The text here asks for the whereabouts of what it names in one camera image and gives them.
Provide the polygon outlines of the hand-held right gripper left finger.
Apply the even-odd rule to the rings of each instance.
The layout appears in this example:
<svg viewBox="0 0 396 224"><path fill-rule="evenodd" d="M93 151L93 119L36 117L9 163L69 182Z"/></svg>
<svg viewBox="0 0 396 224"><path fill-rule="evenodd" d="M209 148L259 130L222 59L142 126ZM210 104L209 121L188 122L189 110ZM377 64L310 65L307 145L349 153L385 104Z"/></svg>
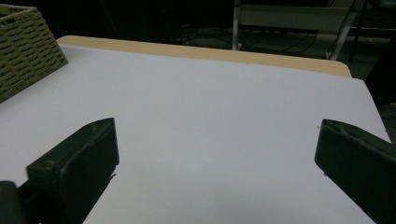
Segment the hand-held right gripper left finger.
<svg viewBox="0 0 396 224"><path fill-rule="evenodd" d="M82 224L120 162L113 118L89 123L26 167L29 224Z"/></svg>

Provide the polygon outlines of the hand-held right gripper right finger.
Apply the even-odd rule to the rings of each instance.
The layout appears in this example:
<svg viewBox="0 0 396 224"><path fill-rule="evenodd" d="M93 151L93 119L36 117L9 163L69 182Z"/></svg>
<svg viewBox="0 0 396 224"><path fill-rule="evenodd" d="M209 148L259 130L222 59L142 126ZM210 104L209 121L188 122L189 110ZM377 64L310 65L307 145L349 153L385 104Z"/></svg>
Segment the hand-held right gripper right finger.
<svg viewBox="0 0 396 224"><path fill-rule="evenodd" d="M375 224L396 224L396 144L325 119L315 163Z"/></svg>

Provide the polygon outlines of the white table mat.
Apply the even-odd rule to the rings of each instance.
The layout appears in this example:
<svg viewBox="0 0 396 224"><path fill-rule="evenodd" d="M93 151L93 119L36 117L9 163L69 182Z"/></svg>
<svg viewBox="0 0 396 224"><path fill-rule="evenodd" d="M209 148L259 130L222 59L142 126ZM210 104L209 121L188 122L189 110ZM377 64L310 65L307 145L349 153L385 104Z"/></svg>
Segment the white table mat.
<svg viewBox="0 0 396 224"><path fill-rule="evenodd" d="M85 224L373 224L314 161L320 123L386 129L363 81L66 46L0 104L0 180L82 126L116 121L120 163Z"/></svg>

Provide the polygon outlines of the woven green basket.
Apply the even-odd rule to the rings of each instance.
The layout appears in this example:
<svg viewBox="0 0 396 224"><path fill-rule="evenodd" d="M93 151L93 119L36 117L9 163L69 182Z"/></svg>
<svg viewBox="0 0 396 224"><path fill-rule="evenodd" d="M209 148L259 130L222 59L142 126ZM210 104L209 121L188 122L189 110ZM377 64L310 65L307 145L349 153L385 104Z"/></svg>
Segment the woven green basket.
<svg viewBox="0 0 396 224"><path fill-rule="evenodd" d="M0 104L67 63L36 7L0 4Z"/></svg>

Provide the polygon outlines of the white metal frame stand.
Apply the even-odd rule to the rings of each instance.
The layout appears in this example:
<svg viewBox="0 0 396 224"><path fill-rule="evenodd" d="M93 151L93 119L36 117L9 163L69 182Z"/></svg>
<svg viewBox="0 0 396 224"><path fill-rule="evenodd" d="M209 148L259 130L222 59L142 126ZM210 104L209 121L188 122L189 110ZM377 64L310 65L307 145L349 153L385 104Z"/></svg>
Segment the white metal frame stand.
<svg viewBox="0 0 396 224"><path fill-rule="evenodd" d="M234 0L232 50L239 50L239 26L260 26L336 33L325 58L335 61L341 52L352 23L369 0L352 0L349 7L302 7L242 4Z"/></svg>

